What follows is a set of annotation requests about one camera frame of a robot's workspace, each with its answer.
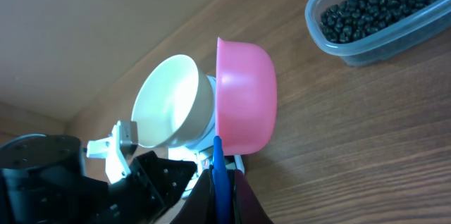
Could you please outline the white bowl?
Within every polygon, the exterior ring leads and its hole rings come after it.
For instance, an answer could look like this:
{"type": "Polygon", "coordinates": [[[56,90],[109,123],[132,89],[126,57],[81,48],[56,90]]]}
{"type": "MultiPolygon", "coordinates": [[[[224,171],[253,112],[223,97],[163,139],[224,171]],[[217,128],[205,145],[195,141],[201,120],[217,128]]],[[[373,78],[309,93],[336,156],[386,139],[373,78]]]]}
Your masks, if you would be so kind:
{"type": "Polygon", "coordinates": [[[141,147],[180,147],[196,142],[214,113],[214,91],[195,61],[178,54],[161,62],[144,81],[131,120],[141,147]]]}

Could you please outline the white digital kitchen scale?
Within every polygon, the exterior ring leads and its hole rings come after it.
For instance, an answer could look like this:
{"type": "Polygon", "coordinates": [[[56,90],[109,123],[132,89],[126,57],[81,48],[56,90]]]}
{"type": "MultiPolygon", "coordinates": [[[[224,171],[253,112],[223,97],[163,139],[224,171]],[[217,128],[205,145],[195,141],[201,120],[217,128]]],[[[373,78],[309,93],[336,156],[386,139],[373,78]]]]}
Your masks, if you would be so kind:
{"type": "MultiPolygon", "coordinates": [[[[207,77],[214,93],[213,101],[215,101],[216,78],[213,76],[207,77]]],[[[202,172],[208,170],[210,165],[213,164],[214,136],[216,135],[215,115],[216,111],[214,107],[209,124],[199,139],[185,146],[168,149],[169,159],[176,161],[194,161],[197,164],[197,171],[187,184],[182,194],[182,199],[189,197],[202,172]]],[[[227,169],[238,169],[245,173],[245,165],[240,155],[225,156],[225,166],[227,169]]]]}

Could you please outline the clear plastic container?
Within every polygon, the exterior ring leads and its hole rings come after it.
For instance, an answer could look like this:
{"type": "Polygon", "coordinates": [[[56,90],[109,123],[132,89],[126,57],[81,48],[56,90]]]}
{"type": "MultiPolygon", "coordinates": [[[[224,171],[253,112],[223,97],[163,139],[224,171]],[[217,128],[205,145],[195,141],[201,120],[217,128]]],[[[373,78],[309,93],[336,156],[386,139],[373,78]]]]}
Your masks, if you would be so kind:
{"type": "Polygon", "coordinates": [[[367,66],[450,27],[450,0],[308,0],[309,34],[327,54],[367,66]]]}

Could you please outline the black beans pile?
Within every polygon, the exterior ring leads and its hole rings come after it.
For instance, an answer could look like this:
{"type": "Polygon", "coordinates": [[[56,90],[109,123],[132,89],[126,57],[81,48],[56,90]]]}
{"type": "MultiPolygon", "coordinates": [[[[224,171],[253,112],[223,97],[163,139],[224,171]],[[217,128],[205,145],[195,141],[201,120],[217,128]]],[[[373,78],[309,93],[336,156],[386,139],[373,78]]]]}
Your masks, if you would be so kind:
{"type": "Polygon", "coordinates": [[[372,35],[430,6],[437,0],[344,0],[321,13],[327,41],[346,44],[372,35]]]}

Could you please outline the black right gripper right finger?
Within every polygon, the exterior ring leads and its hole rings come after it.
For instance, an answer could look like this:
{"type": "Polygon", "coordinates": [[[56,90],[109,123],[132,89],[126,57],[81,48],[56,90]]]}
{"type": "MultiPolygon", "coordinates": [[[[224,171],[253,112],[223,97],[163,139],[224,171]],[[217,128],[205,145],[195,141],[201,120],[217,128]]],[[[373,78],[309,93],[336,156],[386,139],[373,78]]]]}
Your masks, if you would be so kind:
{"type": "Polygon", "coordinates": [[[228,170],[232,195],[232,224],[273,224],[241,170],[228,170]]]}

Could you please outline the pink scoop with blue handle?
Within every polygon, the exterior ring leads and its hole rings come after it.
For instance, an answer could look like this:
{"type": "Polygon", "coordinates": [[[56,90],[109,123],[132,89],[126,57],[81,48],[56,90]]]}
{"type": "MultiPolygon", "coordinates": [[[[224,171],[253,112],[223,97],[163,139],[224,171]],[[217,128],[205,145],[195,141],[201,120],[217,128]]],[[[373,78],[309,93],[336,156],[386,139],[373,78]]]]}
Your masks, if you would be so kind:
{"type": "Polygon", "coordinates": [[[277,102],[276,73],[269,55],[255,44],[218,39],[211,171],[217,223],[231,223],[231,183],[224,158],[253,154],[268,144],[277,102]]]}

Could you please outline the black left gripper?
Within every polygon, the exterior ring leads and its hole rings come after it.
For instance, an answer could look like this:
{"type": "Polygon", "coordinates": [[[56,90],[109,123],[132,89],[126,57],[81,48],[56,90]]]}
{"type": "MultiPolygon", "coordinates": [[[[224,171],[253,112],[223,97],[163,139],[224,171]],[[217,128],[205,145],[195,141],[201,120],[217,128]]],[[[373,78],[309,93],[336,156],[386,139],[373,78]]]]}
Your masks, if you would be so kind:
{"type": "Polygon", "coordinates": [[[197,171],[193,161],[159,158],[153,151],[130,164],[131,174],[108,186],[106,203],[95,213],[94,224],[152,223],[181,198],[197,171]]]}

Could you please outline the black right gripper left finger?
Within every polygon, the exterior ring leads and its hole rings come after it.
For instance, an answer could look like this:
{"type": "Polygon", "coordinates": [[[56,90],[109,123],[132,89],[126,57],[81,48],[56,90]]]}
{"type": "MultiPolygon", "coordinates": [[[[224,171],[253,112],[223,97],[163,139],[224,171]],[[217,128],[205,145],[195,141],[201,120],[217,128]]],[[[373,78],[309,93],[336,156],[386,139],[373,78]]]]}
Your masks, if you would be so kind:
{"type": "Polygon", "coordinates": [[[171,224],[216,224],[214,183],[211,170],[204,170],[171,224]]]}

